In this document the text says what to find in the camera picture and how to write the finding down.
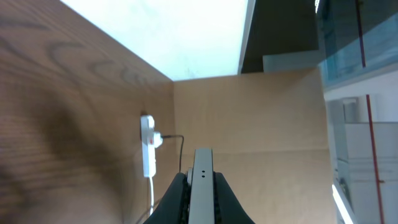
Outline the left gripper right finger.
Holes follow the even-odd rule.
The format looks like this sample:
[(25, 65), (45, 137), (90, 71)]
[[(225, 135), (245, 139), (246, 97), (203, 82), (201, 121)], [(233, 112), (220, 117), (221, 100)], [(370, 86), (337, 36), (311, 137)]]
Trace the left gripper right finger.
[(213, 173), (216, 224), (254, 224), (241, 206), (224, 175)]

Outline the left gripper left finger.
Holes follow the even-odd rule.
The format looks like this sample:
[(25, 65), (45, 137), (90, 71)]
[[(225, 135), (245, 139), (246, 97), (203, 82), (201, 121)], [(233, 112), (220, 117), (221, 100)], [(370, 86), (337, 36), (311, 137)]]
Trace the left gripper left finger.
[(188, 189), (186, 175), (177, 173), (157, 208), (144, 224), (187, 223)]

